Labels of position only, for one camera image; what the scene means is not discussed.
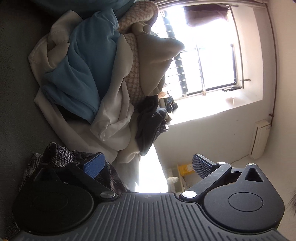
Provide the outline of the pink houndstooth garment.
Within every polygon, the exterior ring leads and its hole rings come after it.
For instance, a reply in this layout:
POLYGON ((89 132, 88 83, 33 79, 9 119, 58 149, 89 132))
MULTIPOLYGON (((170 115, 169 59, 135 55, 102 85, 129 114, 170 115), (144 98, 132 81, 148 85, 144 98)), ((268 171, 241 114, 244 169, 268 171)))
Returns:
POLYGON ((118 21, 118 31, 124 35, 133 53, 131 71, 123 80, 127 86, 130 103, 135 107, 145 99, 145 95, 142 92, 139 82, 140 77, 137 39, 135 34, 132 32, 132 25, 136 23, 143 23, 144 25, 152 26, 157 20, 158 13, 158 7, 154 2, 136 1, 118 21))

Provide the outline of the dark navy garment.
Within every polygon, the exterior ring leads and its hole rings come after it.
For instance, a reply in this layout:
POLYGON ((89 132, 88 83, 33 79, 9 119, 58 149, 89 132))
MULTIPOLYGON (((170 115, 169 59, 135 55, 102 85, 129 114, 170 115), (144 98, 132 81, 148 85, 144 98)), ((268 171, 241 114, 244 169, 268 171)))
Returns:
POLYGON ((165 120, 167 110, 159 107, 159 98, 154 95, 147 96, 137 107, 137 111, 139 115, 135 140, 140 154, 145 156, 158 136, 169 129, 165 120))

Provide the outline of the window security bars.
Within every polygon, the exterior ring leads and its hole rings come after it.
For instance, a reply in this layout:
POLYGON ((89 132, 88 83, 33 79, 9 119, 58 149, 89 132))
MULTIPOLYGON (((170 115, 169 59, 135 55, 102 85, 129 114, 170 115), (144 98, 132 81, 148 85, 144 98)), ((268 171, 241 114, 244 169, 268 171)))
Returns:
POLYGON ((159 13, 157 33, 181 41, 185 48, 166 72, 175 97, 239 89, 236 32, 229 6, 174 6, 159 13))

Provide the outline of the dark cloth in box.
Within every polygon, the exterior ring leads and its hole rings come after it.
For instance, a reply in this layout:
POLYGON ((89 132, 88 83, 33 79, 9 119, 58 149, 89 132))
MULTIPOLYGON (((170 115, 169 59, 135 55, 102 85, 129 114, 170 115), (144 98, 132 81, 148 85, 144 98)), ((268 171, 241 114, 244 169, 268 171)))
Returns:
POLYGON ((168 113, 173 113, 178 108, 172 96, 169 96, 166 101, 166 110, 168 113))

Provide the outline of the white low shelf unit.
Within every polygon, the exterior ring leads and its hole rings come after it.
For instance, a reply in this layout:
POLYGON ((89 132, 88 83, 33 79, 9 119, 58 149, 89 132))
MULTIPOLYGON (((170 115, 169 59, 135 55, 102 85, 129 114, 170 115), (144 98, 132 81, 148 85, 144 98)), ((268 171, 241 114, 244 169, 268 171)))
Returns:
POLYGON ((186 176, 181 176, 178 171, 178 166, 174 168, 168 168, 165 171, 166 181, 168 184, 169 192, 181 193, 189 188, 185 181, 186 176))

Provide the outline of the beige hooded sweatshirt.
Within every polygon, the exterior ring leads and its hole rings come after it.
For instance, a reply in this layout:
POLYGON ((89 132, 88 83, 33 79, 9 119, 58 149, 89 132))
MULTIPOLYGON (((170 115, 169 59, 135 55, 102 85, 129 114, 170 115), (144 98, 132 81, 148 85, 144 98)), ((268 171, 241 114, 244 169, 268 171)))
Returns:
POLYGON ((143 22, 132 25, 137 39, 139 57, 139 83, 145 96, 159 94, 165 84, 165 73, 172 59, 185 46, 172 38, 160 38, 151 32, 151 26, 143 22))

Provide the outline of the yellow box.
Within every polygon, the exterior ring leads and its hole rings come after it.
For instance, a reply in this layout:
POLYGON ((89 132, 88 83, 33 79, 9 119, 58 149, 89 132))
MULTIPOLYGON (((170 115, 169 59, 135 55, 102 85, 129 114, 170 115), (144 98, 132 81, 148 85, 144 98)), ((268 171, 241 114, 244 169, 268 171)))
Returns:
POLYGON ((187 175, 190 175, 192 173, 195 173, 192 164, 180 165, 180 166, 178 166, 178 171, 179 171, 181 176, 187 176, 187 175))

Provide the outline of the light blue garment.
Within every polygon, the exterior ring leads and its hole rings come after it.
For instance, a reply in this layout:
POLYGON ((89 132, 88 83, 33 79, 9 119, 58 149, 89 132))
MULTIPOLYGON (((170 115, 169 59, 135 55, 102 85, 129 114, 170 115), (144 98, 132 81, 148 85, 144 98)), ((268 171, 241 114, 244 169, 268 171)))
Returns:
POLYGON ((109 89, 120 36, 113 9, 97 11, 70 35, 65 58, 45 74, 47 99, 92 123, 109 89))

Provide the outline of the cream white sheet garment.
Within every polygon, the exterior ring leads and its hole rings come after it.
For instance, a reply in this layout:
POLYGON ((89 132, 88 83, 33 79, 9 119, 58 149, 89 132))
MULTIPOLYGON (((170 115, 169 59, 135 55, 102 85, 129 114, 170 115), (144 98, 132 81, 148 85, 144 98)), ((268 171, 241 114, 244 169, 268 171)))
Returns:
POLYGON ((35 103, 68 149, 113 162, 131 139, 125 77, 133 53, 112 9, 83 20, 68 11, 29 54, 40 88, 35 103))

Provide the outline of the dark plaid flannel pants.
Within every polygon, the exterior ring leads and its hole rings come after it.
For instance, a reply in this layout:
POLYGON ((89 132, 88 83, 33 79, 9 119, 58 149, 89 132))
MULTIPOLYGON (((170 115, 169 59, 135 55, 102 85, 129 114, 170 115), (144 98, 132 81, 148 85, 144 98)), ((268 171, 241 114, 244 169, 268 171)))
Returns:
MULTIPOLYGON (((24 170, 21 186, 23 187, 32 177, 33 173, 42 166, 60 168, 62 170, 69 168, 72 173, 84 173, 83 164, 92 155, 92 153, 70 151, 56 142, 51 142, 46 147, 43 154, 36 152, 32 154, 24 170)), ((115 192, 117 195, 121 195, 123 192, 129 192, 114 166, 107 161, 105 161, 105 166, 102 171, 93 179, 109 190, 115 192)))

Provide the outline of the blue duvet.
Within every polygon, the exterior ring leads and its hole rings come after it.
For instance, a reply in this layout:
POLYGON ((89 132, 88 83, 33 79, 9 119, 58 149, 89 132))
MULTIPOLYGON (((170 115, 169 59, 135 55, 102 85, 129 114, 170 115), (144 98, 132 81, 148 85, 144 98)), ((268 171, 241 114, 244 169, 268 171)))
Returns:
POLYGON ((113 11, 121 11, 128 9, 134 1, 119 0, 42 0, 37 1, 42 6, 53 11, 63 13, 68 10, 76 13, 86 13, 89 11, 102 11, 105 9, 113 9, 113 11))

